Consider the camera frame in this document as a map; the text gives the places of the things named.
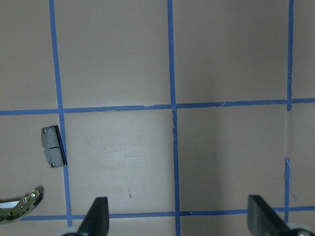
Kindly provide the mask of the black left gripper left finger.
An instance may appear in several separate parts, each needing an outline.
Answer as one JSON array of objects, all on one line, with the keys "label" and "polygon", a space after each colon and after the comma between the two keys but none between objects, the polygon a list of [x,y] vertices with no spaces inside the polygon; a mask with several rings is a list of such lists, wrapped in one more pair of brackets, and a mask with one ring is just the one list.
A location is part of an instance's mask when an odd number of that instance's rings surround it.
[{"label": "black left gripper left finger", "polygon": [[79,236],[107,236],[109,232],[109,208],[107,197],[95,198],[85,219],[80,225]]}]

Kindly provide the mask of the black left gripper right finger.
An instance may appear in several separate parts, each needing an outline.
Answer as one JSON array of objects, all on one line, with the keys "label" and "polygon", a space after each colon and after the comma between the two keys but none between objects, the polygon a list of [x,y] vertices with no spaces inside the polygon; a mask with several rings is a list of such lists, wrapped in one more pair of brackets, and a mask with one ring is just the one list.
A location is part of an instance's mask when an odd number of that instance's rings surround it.
[{"label": "black left gripper right finger", "polygon": [[248,196],[248,229],[252,236],[294,236],[260,195]]}]

